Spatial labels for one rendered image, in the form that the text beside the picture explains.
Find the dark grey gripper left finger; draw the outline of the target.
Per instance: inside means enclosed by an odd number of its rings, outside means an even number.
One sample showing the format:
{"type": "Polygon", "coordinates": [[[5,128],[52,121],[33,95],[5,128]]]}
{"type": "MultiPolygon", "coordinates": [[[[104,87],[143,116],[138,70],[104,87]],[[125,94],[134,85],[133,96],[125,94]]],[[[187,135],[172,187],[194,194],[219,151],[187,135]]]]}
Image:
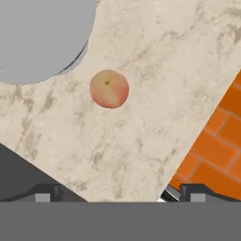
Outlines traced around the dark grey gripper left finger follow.
{"type": "Polygon", "coordinates": [[[63,192],[60,185],[37,184],[24,193],[3,199],[6,201],[33,201],[33,202],[53,202],[62,201],[63,192]]]}

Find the pink yellow peach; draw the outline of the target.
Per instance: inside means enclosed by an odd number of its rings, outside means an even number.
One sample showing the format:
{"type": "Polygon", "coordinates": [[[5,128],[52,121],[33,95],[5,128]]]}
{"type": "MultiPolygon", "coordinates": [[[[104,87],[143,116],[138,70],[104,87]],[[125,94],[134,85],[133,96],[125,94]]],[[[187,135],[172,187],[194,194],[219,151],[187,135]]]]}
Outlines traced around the pink yellow peach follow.
{"type": "Polygon", "coordinates": [[[126,78],[115,71],[104,70],[96,73],[90,80],[89,91],[92,100],[104,108],[118,108],[129,95],[126,78]]]}

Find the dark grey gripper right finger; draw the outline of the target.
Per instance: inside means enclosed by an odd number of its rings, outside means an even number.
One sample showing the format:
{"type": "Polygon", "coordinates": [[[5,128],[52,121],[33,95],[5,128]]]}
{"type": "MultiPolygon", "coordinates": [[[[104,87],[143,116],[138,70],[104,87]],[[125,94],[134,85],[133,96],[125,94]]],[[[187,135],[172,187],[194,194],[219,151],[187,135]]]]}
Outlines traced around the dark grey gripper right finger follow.
{"type": "Polygon", "coordinates": [[[184,184],[180,185],[180,201],[189,202],[216,202],[216,201],[234,201],[237,199],[218,194],[204,184],[184,184]]]}

